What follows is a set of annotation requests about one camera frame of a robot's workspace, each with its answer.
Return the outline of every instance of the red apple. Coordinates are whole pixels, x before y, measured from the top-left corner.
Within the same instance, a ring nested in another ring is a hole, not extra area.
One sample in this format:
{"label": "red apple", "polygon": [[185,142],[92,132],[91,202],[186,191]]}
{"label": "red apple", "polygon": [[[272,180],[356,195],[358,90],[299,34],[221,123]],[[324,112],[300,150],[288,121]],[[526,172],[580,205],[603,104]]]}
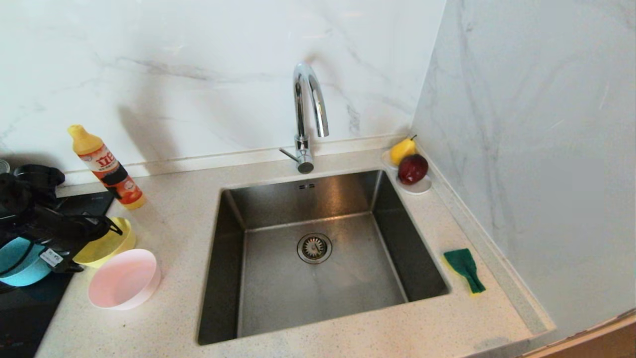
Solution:
{"label": "red apple", "polygon": [[424,177],[429,170],[429,163],[419,154],[409,155],[402,159],[397,169],[397,177],[402,184],[413,185]]}

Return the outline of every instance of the sink basin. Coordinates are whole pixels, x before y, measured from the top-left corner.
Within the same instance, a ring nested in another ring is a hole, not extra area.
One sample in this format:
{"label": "sink basin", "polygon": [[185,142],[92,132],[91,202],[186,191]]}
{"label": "sink basin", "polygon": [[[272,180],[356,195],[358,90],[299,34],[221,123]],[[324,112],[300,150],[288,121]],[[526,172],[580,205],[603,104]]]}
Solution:
{"label": "sink basin", "polygon": [[448,293],[384,171],[226,189],[198,343]]}

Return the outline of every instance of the marble backsplash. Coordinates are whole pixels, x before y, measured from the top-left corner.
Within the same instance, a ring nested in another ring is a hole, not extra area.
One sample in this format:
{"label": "marble backsplash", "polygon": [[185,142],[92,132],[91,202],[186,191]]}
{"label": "marble backsplash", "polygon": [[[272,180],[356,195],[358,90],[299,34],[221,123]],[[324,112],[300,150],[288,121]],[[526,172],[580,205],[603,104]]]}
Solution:
{"label": "marble backsplash", "polygon": [[0,4],[0,157],[84,169],[83,124],[124,163],[293,144],[310,62],[331,136],[408,132],[445,0]]}
{"label": "marble backsplash", "polygon": [[413,121],[553,339],[636,302],[635,6],[449,0]]}

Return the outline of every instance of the faucet spout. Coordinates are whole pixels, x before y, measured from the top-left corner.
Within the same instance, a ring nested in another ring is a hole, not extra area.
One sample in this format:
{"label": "faucet spout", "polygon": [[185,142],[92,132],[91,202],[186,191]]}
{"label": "faucet spout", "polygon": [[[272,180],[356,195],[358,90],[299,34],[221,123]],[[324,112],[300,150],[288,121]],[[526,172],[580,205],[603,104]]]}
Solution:
{"label": "faucet spout", "polygon": [[294,68],[294,100],[296,102],[296,128],[298,130],[294,137],[296,142],[296,155],[294,156],[288,153],[283,148],[281,148],[280,151],[296,161],[296,167],[300,173],[307,174],[314,170],[314,163],[309,147],[309,135],[305,132],[303,82],[306,84],[308,92],[311,95],[318,137],[326,137],[329,135],[327,112],[324,99],[322,98],[320,83],[318,83],[316,74],[311,66],[305,62],[301,62]]}

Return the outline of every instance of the drain strainer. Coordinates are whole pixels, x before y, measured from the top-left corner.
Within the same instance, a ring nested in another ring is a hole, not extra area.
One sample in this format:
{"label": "drain strainer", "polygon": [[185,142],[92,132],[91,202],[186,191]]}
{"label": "drain strainer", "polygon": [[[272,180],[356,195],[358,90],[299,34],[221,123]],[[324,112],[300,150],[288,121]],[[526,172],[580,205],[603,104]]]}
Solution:
{"label": "drain strainer", "polygon": [[331,240],[321,233],[310,233],[300,239],[296,249],[306,263],[319,264],[331,255]]}

